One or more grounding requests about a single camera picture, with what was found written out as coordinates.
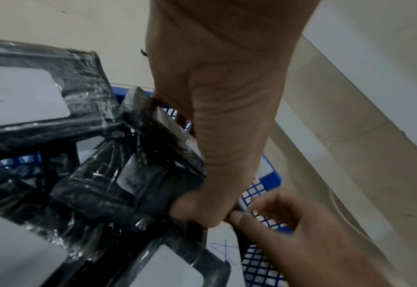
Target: cable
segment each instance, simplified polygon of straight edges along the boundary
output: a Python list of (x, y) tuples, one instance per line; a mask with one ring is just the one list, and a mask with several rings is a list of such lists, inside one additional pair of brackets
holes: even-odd
[(361, 232), (360, 230), (358, 230), (358, 228), (356, 228), (352, 223), (350, 223), (350, 221), (347, 220), (347, 218), (344, 216), (344, 214), (342, 214), (341, 210), (339, 210), (338, 204), (335, 201), (335, 198), (333, 196), (333, 191), (331, 189), (328, 189), (328, 194), (330, 195), (331, 202), (332, 202), (333, 206), (335, 207), (335, 209), (336, 209), (337, 213), (339, 214), (339, 216), (341, 216), (342, 220), (350, 228), (352, 228), (356, 233), (358, 233), (361, 237), (363, 237), (364, 239), (366, 239), (370, 243), (374, 244), (374, 242), (367, 235), (365, 235), (363, 232)]

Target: hand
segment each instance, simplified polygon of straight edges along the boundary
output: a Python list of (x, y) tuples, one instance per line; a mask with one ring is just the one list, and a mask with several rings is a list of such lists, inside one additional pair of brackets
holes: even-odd
[(171, 208), (216, 226), (254, 178), (287, 67), (319, 0), (152, 0), (153, 97), (194, 122), (207, 178)]
[(231, 223), (250, 238), (294, 287), (390, 287), (362, 256), (324, 207), (273, 190), (256, 198), (251, 211), (286, 223), (292, 235), (278, 233), (253, 216), (233, 211)]

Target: blue basket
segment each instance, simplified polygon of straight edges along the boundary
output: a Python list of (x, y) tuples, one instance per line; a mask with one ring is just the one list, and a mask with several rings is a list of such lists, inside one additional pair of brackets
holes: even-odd
[[(121, 103), (128, 92), (126, 88), (113, 87), (114, 93)], [(177, 111), (171, 107), (165, 107), (164, 110), (173, 119), (177, 115)], [(187, 122), (185, 130), (191, 127), (191, 122)], [(263, 157), (270, 166), (271, 172), (263, 177), (254, 179), (248, 189), (243, 193), (244, 202), (249, 205), (253, 197), (258, 197), (261, 194), (277, 188), (281, 185), (281, 178), (266, 157)], [(39, 153), (32, 153), (16, 158), (7, 158), (0, 161), (0, 166), (9, 167), (11, 169), (21, 168), (22, 170), (29, 169), (29, 173), (36, 172), (41, 168), (41, 156)], [(291, 230), (285, 225), (275, 222), (272, 219), (256, 216), (265, 226), (269, 226), (279, 232), (290, 233)], [(245, 259), (242, 261), (243, 274), (245, 278), (246, 287), (254, 286), (287, 286), (287, 282), (281, 274), (273, 269), (273, 266), (268, 262), (265, 255), (254, 245), (250, 245), (245, 253)]]

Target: floor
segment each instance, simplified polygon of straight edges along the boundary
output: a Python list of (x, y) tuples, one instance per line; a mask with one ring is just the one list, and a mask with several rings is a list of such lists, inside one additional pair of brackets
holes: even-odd
[[(140, 53), (147, 18), (144, 0), (0, 0), (0, 39), (93, 50), (113, 85), (153, 88)], [(283, 98), (417, 251), (417, 148), (304, 38)], [(264, 153), (284, 188), (336, 213), (325, 182), (277, 125)], [(393, 285), (407, 286), (380, 251), (346, 230)]]

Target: fingernail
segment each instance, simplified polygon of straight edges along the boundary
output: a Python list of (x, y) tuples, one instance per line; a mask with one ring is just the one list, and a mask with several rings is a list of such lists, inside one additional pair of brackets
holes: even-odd
[(229, 215), (229, 221), (237, 226), (240, 222), (240, 219), (242, 219), (243, 215), (245, 215), (243, 212), (234, 210), (231, 212), (231, 214)]

